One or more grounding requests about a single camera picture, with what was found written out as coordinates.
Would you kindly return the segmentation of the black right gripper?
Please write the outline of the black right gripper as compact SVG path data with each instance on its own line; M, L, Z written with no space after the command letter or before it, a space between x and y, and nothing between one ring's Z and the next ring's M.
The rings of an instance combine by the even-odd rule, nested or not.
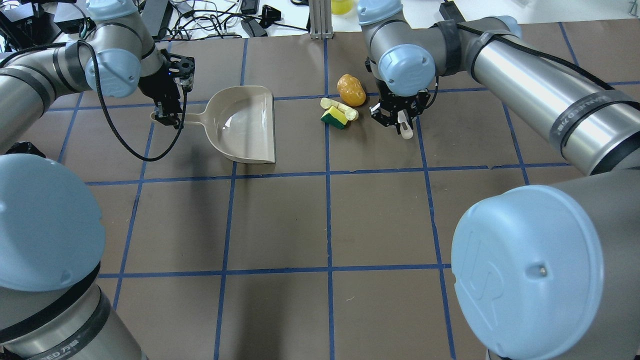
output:
M414 121L432 104L432 93L428 89L421 89L416 95L396 95L384 80L374 76L378 89L378 103L370 107L371 118L380 125L396 127L398 112L406 111L407 124L414 129Z

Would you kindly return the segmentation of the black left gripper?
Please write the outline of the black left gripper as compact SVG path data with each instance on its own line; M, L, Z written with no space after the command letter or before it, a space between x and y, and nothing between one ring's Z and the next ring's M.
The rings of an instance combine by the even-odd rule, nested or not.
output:
M179 87L185 96L194 86L195 59L170 52L151 52L142 59L142 76L138 89L151 98L155 111L153 121L163 126L183 127L183 108Z

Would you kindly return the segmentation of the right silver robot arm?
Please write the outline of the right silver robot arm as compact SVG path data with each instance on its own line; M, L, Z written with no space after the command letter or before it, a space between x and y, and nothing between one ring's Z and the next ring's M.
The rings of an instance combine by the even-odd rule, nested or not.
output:
M521 117L459 74L404 140L363 115L331 133L333 357L482 360L448 264L471 205L579 177ZM336 171L350 174L336 174Z

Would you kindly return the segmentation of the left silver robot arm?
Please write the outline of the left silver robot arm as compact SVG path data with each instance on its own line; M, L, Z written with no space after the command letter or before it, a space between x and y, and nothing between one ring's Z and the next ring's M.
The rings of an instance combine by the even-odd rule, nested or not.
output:
M155 117L182 132L195 59L159 49L131 0L89 0L89 39L37 45L1 61L1 358L146 360L96 283L105 251L102 213L66 166L19 152L18 138L61 96L105 97L135 89Z

